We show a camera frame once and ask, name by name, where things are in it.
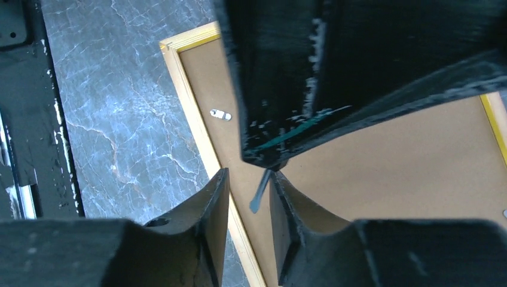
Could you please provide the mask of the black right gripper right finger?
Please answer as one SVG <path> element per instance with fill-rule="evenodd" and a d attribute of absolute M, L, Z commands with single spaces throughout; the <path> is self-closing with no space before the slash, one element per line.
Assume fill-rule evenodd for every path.
<path fill-rule="evenodd" d="M 270 177 L 280 286 L 505 286 L 506 231 L 482 219 L 346 221 Z"/>

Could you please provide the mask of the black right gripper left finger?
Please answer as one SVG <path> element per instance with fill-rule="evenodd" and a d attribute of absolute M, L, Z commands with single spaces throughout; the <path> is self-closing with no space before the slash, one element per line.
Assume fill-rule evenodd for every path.
<path fill-rule="evenodd" d="M 128 219 L 1 223 L 2 286 L 220 286 L 229 171 L 144 225 Z"/>

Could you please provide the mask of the yellow picture frame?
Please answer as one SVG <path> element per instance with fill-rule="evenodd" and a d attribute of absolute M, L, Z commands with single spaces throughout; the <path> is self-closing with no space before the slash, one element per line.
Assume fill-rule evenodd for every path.
<path fill-rule="evenodd" d="M 236 101 L 215 22 L 160 42 L 209 177 L 230 171 L 228 229 L 251 286 L 276 286 L 269 196 L 249 209 L 262 168 L 240 158 Z M 327 142 L 283 174 L 345 218 L 484 218 L 506 225 L 506 93 L 470 97 Z"/>

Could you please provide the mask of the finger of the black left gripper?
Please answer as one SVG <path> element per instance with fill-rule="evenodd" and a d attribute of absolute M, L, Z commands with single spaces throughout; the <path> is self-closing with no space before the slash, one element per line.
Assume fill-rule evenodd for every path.
<path fill-rule="evenodd" d="M 240 155 L 298 154 L 421 109 L 506 89 L 506 2 L 215 1 Z"/>

